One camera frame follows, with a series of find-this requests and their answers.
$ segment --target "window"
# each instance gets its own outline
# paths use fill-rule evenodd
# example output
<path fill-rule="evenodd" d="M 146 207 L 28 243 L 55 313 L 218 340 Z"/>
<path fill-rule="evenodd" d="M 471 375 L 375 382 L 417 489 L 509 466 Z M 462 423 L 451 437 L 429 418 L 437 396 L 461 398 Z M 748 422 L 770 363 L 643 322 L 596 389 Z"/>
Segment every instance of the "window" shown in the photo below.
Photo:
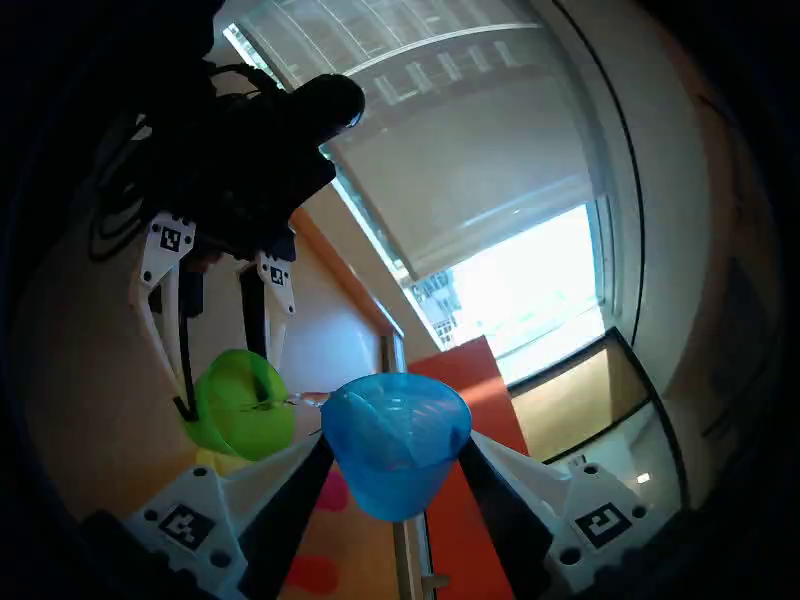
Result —
<path fill-rule="evenodd" d="M 226 37 L 289 89 L 343 72 L 365 90 L 361 123 L 324 148 L 334 186 L 440 348 L 485 335 L 510 384 L 605 330 L 602 190 L 532 11 L 294 0 Z"/>

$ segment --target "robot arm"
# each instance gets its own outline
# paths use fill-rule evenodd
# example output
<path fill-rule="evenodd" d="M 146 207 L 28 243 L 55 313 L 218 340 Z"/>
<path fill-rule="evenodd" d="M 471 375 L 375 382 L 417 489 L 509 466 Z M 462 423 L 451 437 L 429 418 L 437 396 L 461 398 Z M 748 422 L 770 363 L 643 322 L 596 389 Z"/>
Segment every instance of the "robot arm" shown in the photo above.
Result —
<path fill-rule="evenodd" d="M 194 467 L 124 528 L 212 597 L 276 598 L 332 461 L 317 433 L 231 477 Z M 476 432 L 459 462 L 517 598 L 588 590 L 666 523 L 599 465 L 562 473 Z"/>

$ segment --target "black cable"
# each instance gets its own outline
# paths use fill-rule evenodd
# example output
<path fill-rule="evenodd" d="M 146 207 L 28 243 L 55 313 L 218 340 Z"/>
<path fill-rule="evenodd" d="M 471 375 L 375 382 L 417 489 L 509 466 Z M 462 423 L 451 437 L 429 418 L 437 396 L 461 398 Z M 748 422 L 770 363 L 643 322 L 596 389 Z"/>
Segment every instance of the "black cable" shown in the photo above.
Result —
<path fill-rule="evenodd" d="M 118 238 L 126 231 L 130 230 L 131 227 L 134 227 L 137 221 L 141 221 L 141 218 L 142 217 L 140 214 L 140 208 L 137 208 L 136 211 L 131 216 L 129 216 L 122 223 L 114 227 L 114 229 L 112 229 L 111 231 L 103 229 L 103 223 L 101 221 L 97 224 L 97 235 L 104 242 L 111 241 L 115 238 Z"/>
<path fill-rule="evenodd" d="M 94 247 L 95 237 L 98 234 L 98 214 L 95 212 L 92 215 L 92 220 L 89 224 L 89 260 L 95 263 L 102 263 L 108 260 L 111 260 L 115 256 L 117 256 L 120 252 L 122 252 L 128 244 L 130 244 L 136 236 L 138 236 L 144 227 L 147 225 L 149 219 L 142 219 L 141 215 L 137 214 L 139 217 L 139 222 L 130 229 L 122 238 L 117 241 L 111 248 L 104 250 L 104 251 L 97 251 Z"/>

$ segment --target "bright sky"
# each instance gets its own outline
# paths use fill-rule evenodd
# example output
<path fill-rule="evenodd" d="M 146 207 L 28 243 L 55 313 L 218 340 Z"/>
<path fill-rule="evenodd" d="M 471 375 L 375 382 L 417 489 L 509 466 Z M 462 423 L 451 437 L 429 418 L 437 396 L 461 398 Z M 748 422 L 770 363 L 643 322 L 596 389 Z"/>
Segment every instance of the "bright sky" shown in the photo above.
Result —
<path fill-rule="evenodd" d="M 497 331 L 495 353 L 519 337 L 595 297 L 586 207 L 580 206 L 488 248 L 453 267 L 468 329 Z M 526 327 L 521 321 L 528 317 Z"/>

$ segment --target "wall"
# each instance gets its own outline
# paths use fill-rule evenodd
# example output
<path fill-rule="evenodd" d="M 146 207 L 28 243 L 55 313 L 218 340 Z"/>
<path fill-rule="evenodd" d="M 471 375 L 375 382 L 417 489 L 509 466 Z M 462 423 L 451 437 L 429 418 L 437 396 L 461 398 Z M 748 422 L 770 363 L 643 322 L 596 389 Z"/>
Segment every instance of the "wall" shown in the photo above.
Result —
<path fill-rule="evenodd" d="M 12 376 L 48 476 L 70 512 L 123 516 L 194 462 L 195 447 L 159 381 L 128 306 L 129 247 L 94 265 L 86 223 L 33 276 L 14 323 Z M 233 261 L 208 276 L 206 311 L 190 324 L 195 376 L 244 347 Z M 297 317 L 282 375 L 290 391 L 329 391 L 380 368 L 379 340 L 302 240 L 294 266 Z"/>
<path fill-rule="evenodd" d="M 533 4 L 578 57 L 596 92 L 601 82 L 585 51 L 575 50 L 580 42 L 572 27 L 552 5 Z M 737 163 L 724 121 L 699 96 L 722 106 L 724 101 L 668 33 L 631 2 L 600 7 L 569 0 L 564 6 L 606 67 L 630 127 L 645 233 L 641 313 L 632 345 L 662 395 L 684 454 L 692 504 L 698 505 L 735 446 L 730 439 L 724 448 L 713 446 L 703 435 L 725 408 L 710 385 L 710 371 L 720 358 L 714 340 L 725 327 L 720 319 L 732 257 L 758 288 L 773 323 L 780 314 L 768 209 L 754 192 L 752 158 L 739 149 Z M 623 229 L 631 226 L 632 221 Z M 617 258 L 627 260 L 624 254 Z M 752 318 L 738 314 L 733 322 Z M 620 328 L 630 339 L 632 332 Z M 752 404 L 757 402 L 753 397 Z"/>

